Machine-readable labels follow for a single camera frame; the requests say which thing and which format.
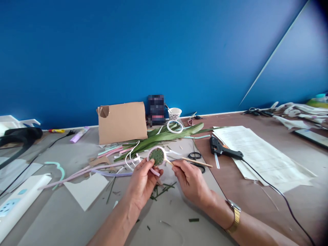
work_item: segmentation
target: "gold wristwatch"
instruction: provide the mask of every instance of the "gold wristwatch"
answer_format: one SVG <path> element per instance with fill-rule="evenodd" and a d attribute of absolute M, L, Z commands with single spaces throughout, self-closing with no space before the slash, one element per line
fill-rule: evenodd
<path fill-rule="evenodd" d="M 227 200 L 226 202 L 231 207 L 235 217 L 232 226 L 225 230 L 227 233 L 231 234 L 237 230 L 237 227 L 239 225 L 240 213 L 242 212 L 242 210 L 233 201 Z"/>

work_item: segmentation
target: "paper cup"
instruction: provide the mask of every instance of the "paper cup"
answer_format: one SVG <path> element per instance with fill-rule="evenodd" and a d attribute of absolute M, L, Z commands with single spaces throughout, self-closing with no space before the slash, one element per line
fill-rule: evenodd
<path fill-rule="evenodd" d="M 179 108 L 170 108 L 171 112 L 168 111 L 168 118 L 169 120 L 174 120 L 174 121 L 178 121 L 180 118 L 180 115 L 182 113 L 182 110 Z"/>

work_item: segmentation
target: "purple marker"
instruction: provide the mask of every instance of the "purple marker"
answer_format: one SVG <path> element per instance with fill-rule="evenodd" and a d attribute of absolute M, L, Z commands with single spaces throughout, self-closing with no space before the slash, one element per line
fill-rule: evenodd
<path fill-rule="evenodd" d="M 80 130 L 72 139 L 70 140 L 72 143 L 76 143 L 88 130 L 90 127 L 85 126 L 82 130 Z"/>

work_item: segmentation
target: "black cable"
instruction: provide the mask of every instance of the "black cable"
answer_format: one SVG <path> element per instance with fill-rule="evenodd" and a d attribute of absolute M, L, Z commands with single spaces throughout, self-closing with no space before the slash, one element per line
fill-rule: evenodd
<path fill-rule="evenodd" d="M 293 217 L 293 219 L 295 220 L 295 222 L 299 225 L 299 227 L 304 231 L 304 233 L 307 235 L 307 237 L 310 239 L 311 243 L 313 246 L 315 246 L 315 243 L 312 239 L 312 237 L 307 233 L 307 231 L 301 226 L 301 224 L 298 222 L 298 220 L 295 218 L 294 214 L 293 214 L 293 211 L 291 210 L 291 207 L 289 205 L 289 202 L 287 200 L 287 198 L 284 196 L 283 193 L 281 193 L 277 188 L 275 188 L 272 184 L 270 184 L 269 182 L 267 182 L 251 165 L 249 165 L 247 163 L 247 161 L 245 161 L 244 159 L 242 159 L 243 162 L 245 162 L 251 169 L 253 169 L 254 172 L 257 173 L 258 176 L 260 176 L 261 179 L 263 179 L 264 182 L 266 182 L 268 185 L 270 185 L 272 188 L 274 188 L 280 195 L 283 196 L 283 198 L 285 199 L 286 203 L 287 203 L 287 207 L 289 209 L 289 212 L 291 214 L 291 216 Z"/>
<path fill-rule="evenodd" d="M 1 196 L 13 185 L 13 183 L 23 174 L 23 172 L 26 171 L 26 169 L 28 169 L 30 167 L 30 165 L 33 163 L 33 161 L 35 161 L 36 158 L 38 158 L 41 154 L 43 154 L 46 150 L 48 150 L 49 148 L 51 148 L 58 140 L 61 140 L 62 138 L 64 137 L 68 137 L 70 135 L 73 135 L 75 134 L 75 131 L 73 130 L 70 130 L 65 136 L 57 139 L 56 141 L 54 141 L 48 148 L 42 150 L 38 155 L 36 155 L 31 161 L 30 163 L 27 165 L 27 167 L 14 179 L 14 181 L 11 182 L 11 184 L 4 190 L 1 192 L 0 194 L 0 199 L 1 199 Z"/>

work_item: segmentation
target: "hand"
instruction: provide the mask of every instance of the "hand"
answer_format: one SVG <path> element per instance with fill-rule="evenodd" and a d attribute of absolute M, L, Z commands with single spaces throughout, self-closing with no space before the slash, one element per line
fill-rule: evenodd
<path fill-rule="evenodd" d="M 172 162 L 175 176 L 177 176 L 184 195 L 200 209 L 205 210 L 213 201 L 213 193 L 207 186 L 202 172 L 185 160 Z"/>
<path fill-rule="evenodd" d="M 126 199 L 136 205 L 139 210 L 145 206 L 149 200 L 153 189 L 155 188 L 156 182 L 159 179 L 158 176 L 150 172 L 150 169 L 154 165 L 154 159 L 147 161 L 146 158 L 143 159 L 134 169 L 129 186 L 125 193 Z M 153 167 L 153 169 L 163 174 L 163 170 L 158 167 Z"/>

